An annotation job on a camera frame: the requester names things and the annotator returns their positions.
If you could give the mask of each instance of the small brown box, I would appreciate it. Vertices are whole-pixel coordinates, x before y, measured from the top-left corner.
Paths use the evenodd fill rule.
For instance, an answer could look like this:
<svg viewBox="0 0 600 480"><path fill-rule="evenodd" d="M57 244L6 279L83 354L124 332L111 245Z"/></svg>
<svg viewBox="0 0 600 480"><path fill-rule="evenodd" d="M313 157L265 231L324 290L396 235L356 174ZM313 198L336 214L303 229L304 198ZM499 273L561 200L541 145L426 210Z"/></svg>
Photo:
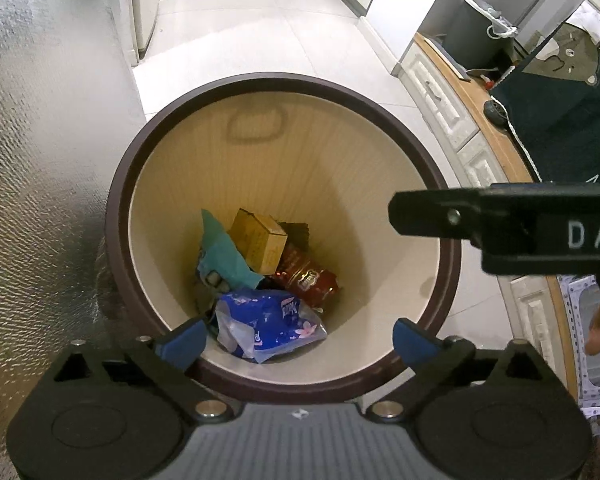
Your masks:
<svg viewBox="0 0 600 480"><path fill-rule="evenodd" d="M271 216L240 209L229 236L251 269L264 275L276 272L286 233Z"/></svg>

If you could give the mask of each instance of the wooden countertop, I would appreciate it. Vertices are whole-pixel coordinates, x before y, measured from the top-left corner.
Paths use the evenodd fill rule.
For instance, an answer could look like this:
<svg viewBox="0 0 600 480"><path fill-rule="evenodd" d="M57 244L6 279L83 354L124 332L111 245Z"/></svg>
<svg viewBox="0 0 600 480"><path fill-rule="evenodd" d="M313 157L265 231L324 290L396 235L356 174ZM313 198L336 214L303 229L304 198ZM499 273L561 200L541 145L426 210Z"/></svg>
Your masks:
<svg viewBox="0 0 600 480"><path fill-rule="evenodd" d="M490 99L489 93L474 80L462 81L458 79L449 65L438 55L438 53L424 40L424 37L416 33L414 42L429 57L440 73L445 77L451 88L469 110L475 123L487 139L489 146L498 159L509 182L533 182L531 174L525 163L518 154L518 150L504 130L493 126L482 113L482 106ZM562 354L564 355L564 368L567 377L567 388L570 394L578 399L578 380L576 376L573 347L571 346L571 333L567 322L564 301L560 291L560 285L555 276L547 276L549 291L554 302L554 312L562 343Z"/></svg>
<svg viewBox="0 0 600 480"><path fill-rule="evenodd" d="M449 65L432 49L424 38L416 33L415 43L424 51L430 60L440 70L442 75L454 89L464 106L474 118L475 123L487 139L493 153L500 163L507 179L510 182L533 182L525 163L518 155L518 151L509 139L509 134L493 126L482 113L482 106L490 99L487 91L477 82L462 81L458 79Z"/></svg>

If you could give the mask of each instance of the trash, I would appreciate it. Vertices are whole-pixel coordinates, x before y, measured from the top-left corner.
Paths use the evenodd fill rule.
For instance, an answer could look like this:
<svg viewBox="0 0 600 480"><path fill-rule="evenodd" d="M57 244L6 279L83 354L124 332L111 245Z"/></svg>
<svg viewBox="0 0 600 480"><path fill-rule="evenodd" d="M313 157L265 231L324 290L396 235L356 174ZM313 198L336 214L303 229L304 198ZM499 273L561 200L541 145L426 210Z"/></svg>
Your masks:
<svg viewBox="0 0 600 480"><path fill-rule="evenodd" d="M206 209L202 210L202 223L204 232L198 261L202 281L219 284L225 280L231 290L256 288L263 276L249 268L222 224Z"/></svg>
<svg viewBox="0 0 600 480"><path fill-rule="evenodd" d="M278 222L278 225L285 230L289 243L305 253L309 251L309 226L307 224Z"/></svg>
<svg viewBox="0 0 600 480"><path fill-rule="evenodd" d="M227 281L222 276L220 276L220 274L218 274L215 270L209 272L208 275L205 276L204 280L200 278L200 281L208 288L211 288L212 290L216 291L218 295L225 294L231 291L229 283L227 283Z"/></svg>
<svg viewBox="0 0 600 480"><path fill-rule="evenodd" d="M319 307L327 297L338 291L336 275L316 264L291 243L286 244L271 279L312 308Z"/></svg>
<svg viewBox="0 0 600 480"><path fill-rule="evenodd" d="M257 363L327 337L318 315L284 290L244 288L223 294L216 318L218 342Z"/></svg>
<svg viewBox="0 0 600 480"><path fill-rule="evenodd" d="M274 282L271 276L265 276L256 288L258 290L285 290L285 287Z"/></svg>
<svg viewBox="0 0 600 480"><path fill-rule="evenodd" d="M208 276L211 276L213 273L217 274L213 270ZM222 294L222 292L219 292L218 289L212 287L208 283L203 282L200 278L200 274L198 272L195 273L191 286L191 297L194 302L193 307L200 316L205 316L206 318L212 316L213 309L216 307L216 300L220 294Z"/></svg>
<svg viewBox="0 0 600 480"><path fill-rule="evenodd" d="M240 209L229 236L251 269L260 274L276 272L286 233L271 216Z"/></svg>

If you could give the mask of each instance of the red can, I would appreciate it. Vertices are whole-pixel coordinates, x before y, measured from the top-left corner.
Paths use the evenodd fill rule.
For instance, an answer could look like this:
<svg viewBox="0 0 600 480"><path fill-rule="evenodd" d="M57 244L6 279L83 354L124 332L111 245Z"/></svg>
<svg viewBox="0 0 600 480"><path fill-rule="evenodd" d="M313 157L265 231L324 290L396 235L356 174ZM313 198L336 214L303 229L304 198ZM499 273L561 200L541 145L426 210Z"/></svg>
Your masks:
<svg viewBox="0 0 600 480"><path fill-rule="evenodd" d="M338 291L336 275L319 266L291 243L286 244L276 273L271 278L312 308L319 307Z"/></svg>

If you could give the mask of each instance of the trash can rim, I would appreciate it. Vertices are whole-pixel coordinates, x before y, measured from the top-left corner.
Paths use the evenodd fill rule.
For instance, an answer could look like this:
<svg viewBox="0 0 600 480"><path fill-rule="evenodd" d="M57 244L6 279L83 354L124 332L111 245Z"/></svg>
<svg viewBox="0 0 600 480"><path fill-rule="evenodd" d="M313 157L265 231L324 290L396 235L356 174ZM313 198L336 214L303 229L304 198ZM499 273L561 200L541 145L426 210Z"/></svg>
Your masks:
<svg viewBox="0 0 600 480"><path fill-rule="evenodd" d="M344 106L389 135L416 167L428 189L447 188L433 158L404 124L380 105L336 83L299 74L264 72L235 75L194 89L166 105L136 135L118 165L107 199L105 237L109 265L129 316L142 333L155 336L167 330L142 292L129 247L128 214L142 167L160 140L186 117L213 102L253 92L305 94ZM440 330L451 309L458 288L460 262L461 243L441 239L436 281L429 303L418 320L432 335ZM203 359L199 359L187 375L238 400L297 404L353 399L382 386L404 369L398 355L391 351L363 370L315 384L263 383L231 374Z"/></svg>

